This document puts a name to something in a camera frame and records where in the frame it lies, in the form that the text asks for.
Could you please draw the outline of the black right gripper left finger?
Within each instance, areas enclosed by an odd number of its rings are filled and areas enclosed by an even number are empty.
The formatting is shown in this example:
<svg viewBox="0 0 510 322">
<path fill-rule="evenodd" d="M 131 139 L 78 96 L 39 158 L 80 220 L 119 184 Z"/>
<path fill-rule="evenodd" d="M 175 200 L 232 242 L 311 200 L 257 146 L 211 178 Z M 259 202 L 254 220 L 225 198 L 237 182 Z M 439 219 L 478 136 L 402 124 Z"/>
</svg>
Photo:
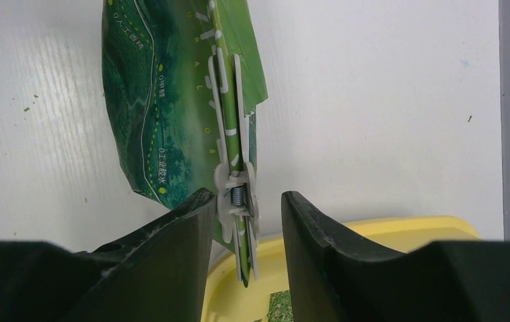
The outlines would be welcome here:
<svg viewBox="0 0 510 322">
<path fill-rule="evenodd" d="M 0 321 L 200 321 L 215 206 L 199 189 L 93 252 L 0 241 Z"/>
</svg>

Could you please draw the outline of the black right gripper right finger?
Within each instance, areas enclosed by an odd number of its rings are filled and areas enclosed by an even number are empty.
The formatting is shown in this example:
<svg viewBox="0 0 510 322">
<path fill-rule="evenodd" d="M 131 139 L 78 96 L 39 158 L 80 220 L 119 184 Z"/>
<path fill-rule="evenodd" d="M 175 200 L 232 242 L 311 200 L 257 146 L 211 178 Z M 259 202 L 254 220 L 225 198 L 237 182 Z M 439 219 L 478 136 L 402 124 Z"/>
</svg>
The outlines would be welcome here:
<svg viewBox="0 0 510 322">
<path fill-rule="evenodd" d="M 510 321 L 510 241 L 433 241 L 405 253 L 283 193 L 296 321 Z"/>
</svg>

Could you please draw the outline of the yellow litter box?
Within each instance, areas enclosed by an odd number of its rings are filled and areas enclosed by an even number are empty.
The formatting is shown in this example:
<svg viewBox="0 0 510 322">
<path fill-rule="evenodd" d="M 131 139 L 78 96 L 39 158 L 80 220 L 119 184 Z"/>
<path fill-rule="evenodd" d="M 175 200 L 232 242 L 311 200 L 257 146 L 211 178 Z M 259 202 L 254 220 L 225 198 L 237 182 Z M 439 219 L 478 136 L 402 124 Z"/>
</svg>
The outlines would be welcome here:
<svg viewBox="0 0 510 322">
<path fill-rule="evenodd" d="M 346 227 L 387 246 L 409 253 L 436 240 L 478 240 L 468 222 L 453 216 L 392 217 L 347 222 Z M 208 273 L 202 321 L 267 321 L 273 293 L 289 289 L 281 235 L 258 244 L 258 278 L 248 286 L 237 279 L 236 259 L 224 256 Z"/>
</svg>

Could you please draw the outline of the green cat litter bag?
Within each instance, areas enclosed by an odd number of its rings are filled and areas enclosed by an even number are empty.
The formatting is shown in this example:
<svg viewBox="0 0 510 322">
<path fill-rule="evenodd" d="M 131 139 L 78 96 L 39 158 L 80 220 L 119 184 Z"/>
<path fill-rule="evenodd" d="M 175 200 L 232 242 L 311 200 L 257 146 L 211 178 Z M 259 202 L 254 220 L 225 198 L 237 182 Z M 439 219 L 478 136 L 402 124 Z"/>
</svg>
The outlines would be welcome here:
<svg viewBox="0 0 510 322">
<path fill-rule="evenodd" d="M 208 61 L 216 48 L 240 56 L 256 170 L 256 107 L 268 91 L 248 3 L 105 1 L 101 43 L 107 114 L 132 190 L 170 210 L 210 190 L 218 242 L 219 130 Z"/>
</svg>

